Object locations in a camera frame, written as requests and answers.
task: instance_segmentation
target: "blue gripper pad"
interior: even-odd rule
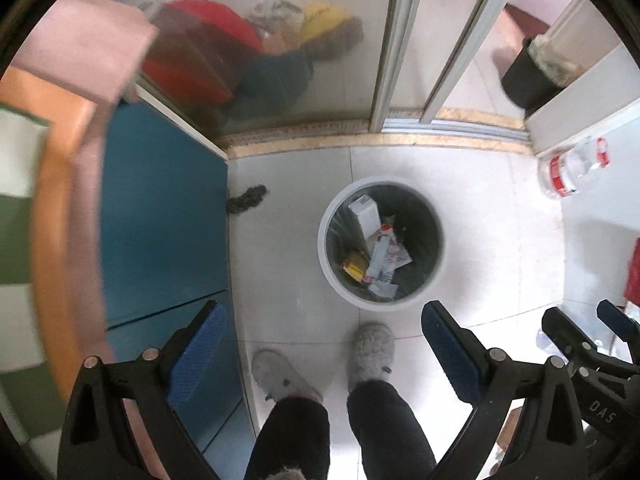
[[[638,336],[638,323],[618,310],[609,300],[602,300],[598,304],[597,313],[598,319],[625,343],[633,341]]]
[[[215,307],[195,333],[171,370],[167,403],[172,408],[188,400],[195,390],[211,355],[225,333],[226,309]]]
[[[482,343],[471,331],[460,328],[439,301],[431,301],[424,306],[421,322],[422,333],[458,398],[472,406],[479,404],[482,397],[482,370],[463,346],[460,335],[468,333],[471,336],[466,338],[473,343],[476,358],[484,354]]]

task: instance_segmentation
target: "green square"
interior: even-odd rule
[[[0,285],[29,283],[31,199],[0,195]]]
[[[48,363],[1,374],[0,384],[30,438],[62,427],[66,408]]]

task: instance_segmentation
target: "orange wooden trim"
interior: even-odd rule
[[[13,67],[0,80],[0,101],[50,123],[33,197],[31,280],[44,348],[66,401],[84,358],[66,271],[68,208],[74,155],[96,105]]]

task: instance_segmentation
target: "trash bag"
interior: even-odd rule
[[[396,269],[392,282],[398,285],[393,299],[372,294],[365,283],[356,282],[342,268],[353,251],[367,251],[357,222],[348,205],[368,194],[378,204],[380,217],[395,216],[394,231],[412,262]],[[338,282],[352,294],[374,303],[402,300],[419,290],[434,275],[443,249],[440,221],[425,197],[392,183],[375,184],[357,190],[338,207],[326,231],[326,254]]]

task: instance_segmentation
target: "metal screw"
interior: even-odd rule
[[[507,358],[507,354],[504,353],[504,350],[500,350],[499,348],[491,348],[489,350],[489,357],[494,361],[504,361]]]
[[[556,368],[564,367],[564,361],[562,361],[562,359],[559,358],[557,355],[551,356],[551,364]]]
[[[145,361],[153,361],[160,355],[160,351],[157,348],[147,348],[142,352],[142,358]]]
[[[97,364],[98,364],[98,358],[95,355],[91,355],[84,360],[85,368],[93,368]]]

